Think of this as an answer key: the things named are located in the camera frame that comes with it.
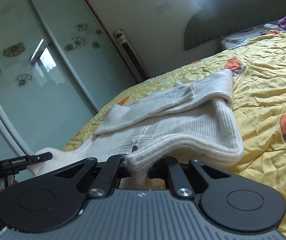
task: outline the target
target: yellow bedsheet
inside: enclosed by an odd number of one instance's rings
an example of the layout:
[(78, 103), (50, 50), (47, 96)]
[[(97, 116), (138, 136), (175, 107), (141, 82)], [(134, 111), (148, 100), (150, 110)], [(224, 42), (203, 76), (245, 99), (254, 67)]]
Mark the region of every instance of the yellow bedsheet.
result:
[[(128, 104), (177, 81), (190, 82), (230, 68), (233, 110), (243, 142), (242, 160), (229, 170), (278, 190), (286, 199), (286, 33), (270, 33), (123, 91), (66, 145), (78, 148), (113, 104)], [(286, 236), (286, 215), (279, 230)]]

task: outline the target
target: metal bolt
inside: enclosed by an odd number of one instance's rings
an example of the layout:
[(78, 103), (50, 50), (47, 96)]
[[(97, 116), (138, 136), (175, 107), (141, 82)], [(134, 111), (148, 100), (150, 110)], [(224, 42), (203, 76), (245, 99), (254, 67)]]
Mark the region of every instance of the metal bolt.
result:
[(192, 195), (192, 191), (188, 188), (179, 188), (176, 193), (182, 197), (188, 197)]
[(93, 188), (89, 191), (90, 195), (93, 197), (101, 197), (104, 195), (105, 191), (102, 190), (101, 188)]

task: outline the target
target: white sweater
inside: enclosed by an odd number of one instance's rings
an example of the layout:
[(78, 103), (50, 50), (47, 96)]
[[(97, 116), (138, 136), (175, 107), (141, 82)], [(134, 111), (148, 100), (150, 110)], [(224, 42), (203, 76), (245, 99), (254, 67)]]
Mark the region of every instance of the white sweater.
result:
[[(141, 186), (148, 169), (164, 155), (180, 162), (198, 158), (216, 166), (232, 166), (242, 156), (243, 143), (231, 106), (230, 70), (177, 83), (126, 106), (112, 106), (80, 148), (73, 152), (45, 148), (37, 154), (50, 151), (53, 159), (31, 165), (31, 169), (41, 175), (87, 157), (103, 162), (125, 153), (134, 184)], [(139, 149), (131, 153), (134, 145)]]

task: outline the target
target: headboard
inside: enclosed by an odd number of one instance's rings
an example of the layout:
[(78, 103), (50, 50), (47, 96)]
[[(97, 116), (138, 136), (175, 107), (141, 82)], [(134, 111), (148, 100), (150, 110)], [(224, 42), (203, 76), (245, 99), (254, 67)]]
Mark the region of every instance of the headboard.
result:
[(286, 0), (202, 0), (187, 24), (184, 49), (286, 16)]

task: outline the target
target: wall outlet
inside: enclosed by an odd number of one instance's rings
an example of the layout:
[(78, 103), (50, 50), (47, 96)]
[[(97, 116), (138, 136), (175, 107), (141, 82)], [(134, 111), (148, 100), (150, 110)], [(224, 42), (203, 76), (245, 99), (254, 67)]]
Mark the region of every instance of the wall outlet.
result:
[(165, 12), (166, 10), (169, 10), (171, 9), (172, 6), (169, 4), (169, 2), (164, 2), (158, 6), (155, 7), (155, 11), (158, 13), (158, 14), (161, 14), (163, 12)]

